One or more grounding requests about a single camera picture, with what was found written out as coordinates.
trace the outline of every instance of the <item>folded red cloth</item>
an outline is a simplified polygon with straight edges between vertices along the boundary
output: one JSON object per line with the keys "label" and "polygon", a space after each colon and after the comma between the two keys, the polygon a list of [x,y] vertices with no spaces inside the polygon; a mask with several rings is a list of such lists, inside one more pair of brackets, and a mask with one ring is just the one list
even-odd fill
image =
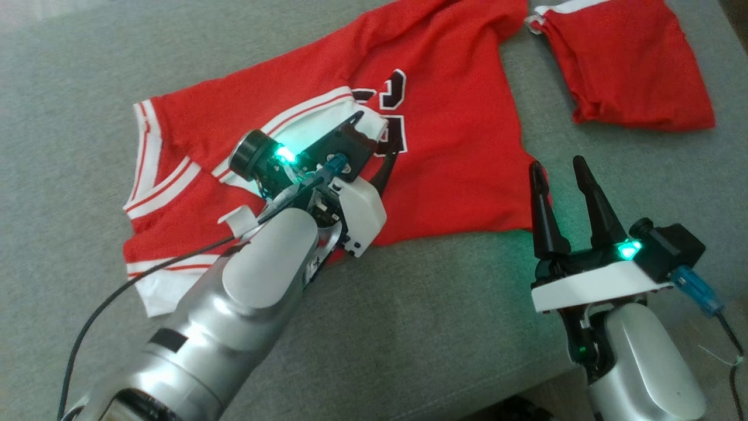
{"label": "folded red cloth", "polygon": [[714,127],[696,58],[663,0],[572,0],[536,7],[577,102],[574,121],[680,131]]}

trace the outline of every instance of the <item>red jersey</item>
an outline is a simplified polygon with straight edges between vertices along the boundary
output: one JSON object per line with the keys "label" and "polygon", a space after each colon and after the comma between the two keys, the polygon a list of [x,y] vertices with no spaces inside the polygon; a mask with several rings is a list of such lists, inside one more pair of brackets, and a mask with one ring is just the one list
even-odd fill
{"label": "red jersey", "polygon": [[[136,104],[129,275],[231,235],[217,221],[238,206],[260,212],[254,182],[228,169],[242,135],[260,128],[298,153],[358,110],[357,130],[401,145],[374,244],[529,229],[533,159],[498,53],[526,13],[523,0],[401,0],[280,57]],[[372,158],[361,176],[380,165]],[[144,300],[181,297],[216,258],[197,256],[136,286]],[[171,311],[169,300],[149,315]]]}

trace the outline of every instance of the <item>gray couch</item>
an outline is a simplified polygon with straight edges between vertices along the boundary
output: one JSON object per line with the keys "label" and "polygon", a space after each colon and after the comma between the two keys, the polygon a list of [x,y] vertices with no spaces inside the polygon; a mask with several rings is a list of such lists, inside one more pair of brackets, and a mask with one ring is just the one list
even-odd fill
{"label": "gray couch", "polygon": [[[384,2],[136,0],[0,39],[2,418],[53,417],[74,336],[125,279],[131,104],[289,51]],[[715,130],[575,126],[548,46],[522,30],[500,50],[524,146],[549,171],[572,244],[589,241],[571,170],[582,154],[627,226],[684,223],[708,246],[699,272],[724,297],[745,294],[748,58],[716,0],[671,3]],[[533,312],[535,263],[530,234],[507,232],[409,241],[328,268],[225,419],[454,419],[568,370],[560,320]],[[669,325],[698,311],[676,291],[652,302]],[[71,399],[157,323],[125,293],[90,331]]]}

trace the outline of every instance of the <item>jersey armhole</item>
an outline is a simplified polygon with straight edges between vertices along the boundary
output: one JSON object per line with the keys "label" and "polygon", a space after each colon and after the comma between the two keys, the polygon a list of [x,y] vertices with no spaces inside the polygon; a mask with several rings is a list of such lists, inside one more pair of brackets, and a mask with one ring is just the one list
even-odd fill
{"label": "jersey armhole", "polygon": [[123,209],[130,219],[162,208],[177,197],[199,174],[200,166],[189,157],[175,157],[176,168],[156,183],[159,165],[163,166],[163,138],[156,110],[150,100],[132,106],[138,121],[138,156],[135,180]]}

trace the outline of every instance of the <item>blue connector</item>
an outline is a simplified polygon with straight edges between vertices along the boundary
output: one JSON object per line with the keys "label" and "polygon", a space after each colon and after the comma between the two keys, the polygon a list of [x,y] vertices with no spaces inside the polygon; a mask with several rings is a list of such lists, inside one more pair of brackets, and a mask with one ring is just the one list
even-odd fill
{"label": "blue connector", "polygon": [[699,304],[699,307],[702,308],[702,311],[708,317],[716,315],[725,308],[725,305],[717,299],[714,291],[709,288],[704,279],[688,266],[684,265],[675,269],[672,272],[670,280],[673,285],[680,288],[681,291],[696,301],[696,304]]}

